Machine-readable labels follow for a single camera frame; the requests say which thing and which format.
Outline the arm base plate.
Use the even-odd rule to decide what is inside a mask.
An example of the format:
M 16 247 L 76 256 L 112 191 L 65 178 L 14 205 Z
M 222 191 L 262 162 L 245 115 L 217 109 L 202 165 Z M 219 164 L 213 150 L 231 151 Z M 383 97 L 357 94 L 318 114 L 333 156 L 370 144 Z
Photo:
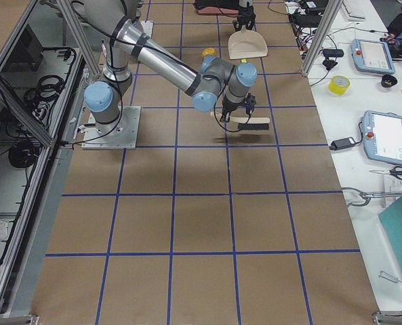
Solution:
M 153 33 L 153 21 L 152 20 L 145 20 L 145 21 L 141 21 L 141 30 L 142 30 L 142 34 L 140 37 L 140 44 L 144 45 L 147 43 L 147 41 L 150 39 L 150 37 L 152 36 Z
M 124 106 L 122 118 L 113 129 L 118 120 L 113 124 L 101 125 L 96 123 L 93 114 L 90 113 L 88 123 L 93 126 L 85 130 L 82 148 L 85 150 L 135 149 L 140 115 L 140 106 Z

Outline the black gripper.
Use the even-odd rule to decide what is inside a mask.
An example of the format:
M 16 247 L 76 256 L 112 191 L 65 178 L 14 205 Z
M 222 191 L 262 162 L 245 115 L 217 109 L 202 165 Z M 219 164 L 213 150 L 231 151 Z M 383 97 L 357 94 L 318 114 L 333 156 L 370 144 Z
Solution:
M 239 11 L 237 19 L 233 20 L 233 27 L 235 32 L 241 30 L 241 26 L 247 26 L 248 30 L 252 30 L 255 26 L 256 15 L 253 11 Z
M 223 101 L 222 102 L 222 115 L 220 117 L 221 123 L 229 123 L 230 122 L 230 114 L 234 110 L 237 109 L 236 103 Z

